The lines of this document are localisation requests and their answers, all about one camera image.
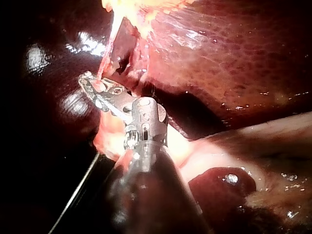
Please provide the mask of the right arm instrument jaw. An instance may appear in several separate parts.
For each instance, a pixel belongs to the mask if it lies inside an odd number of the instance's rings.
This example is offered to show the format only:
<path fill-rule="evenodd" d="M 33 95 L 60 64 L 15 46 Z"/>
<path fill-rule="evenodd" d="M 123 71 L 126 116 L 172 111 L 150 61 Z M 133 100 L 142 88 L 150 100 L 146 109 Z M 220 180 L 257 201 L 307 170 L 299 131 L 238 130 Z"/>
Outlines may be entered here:
<path fill-rule="evenodd" d="M 104 112 L 111 111 L 123 121 L 132 121 L 133 96 L 124 86 L 103 82 L 105 90 L 98 92 L 91 82 L 81 82 L 81 87 L 92 103 Z"/>
<path fill-rule="evenodd" d="M 89 100 L 97 107 L 123 107 L 128 103 L 135 101 L 127 89 L 108 78 L 98 79 L 90 71 L 86 71 L 79 75 L 78 83 Z"/>

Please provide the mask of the right arm instrument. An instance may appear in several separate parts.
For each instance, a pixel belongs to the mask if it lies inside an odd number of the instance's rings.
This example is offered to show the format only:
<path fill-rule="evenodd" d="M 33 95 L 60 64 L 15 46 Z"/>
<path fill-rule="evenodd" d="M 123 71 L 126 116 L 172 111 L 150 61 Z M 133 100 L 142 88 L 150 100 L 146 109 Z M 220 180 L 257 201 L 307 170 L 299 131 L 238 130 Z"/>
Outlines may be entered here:
<path fill-rule="evenodd" d="M 125 121 L 125 149 L 134 149 L 141 141 L 155 141 L 167 146 L 167 112 L 155 99 L 140 97 L 132 102 Z"/>

